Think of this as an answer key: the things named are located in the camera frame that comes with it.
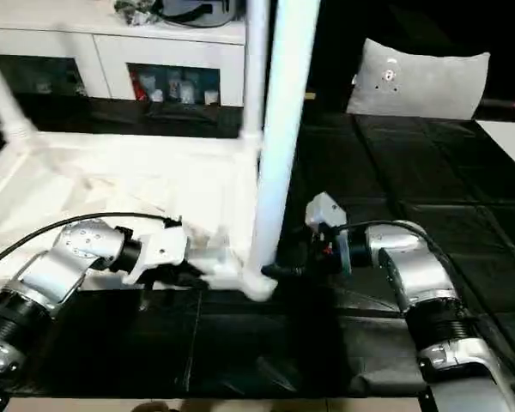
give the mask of black tablecloth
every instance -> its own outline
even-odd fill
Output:
[[[42,130],[234,137],[239,112],[157,122],[135,102],[23,99]],[[285,232],[328,191],[352,221],[420,223],[515,340],[515,164],[473,122],[306,113]],[[281,258],[297,253],[281,244]],[[29,359],[17,396],[415,396],[424,383],[382,270],[283,282],[268,302],[236,292],[83,292]],[[506,357],[515,356],[455,279]]]

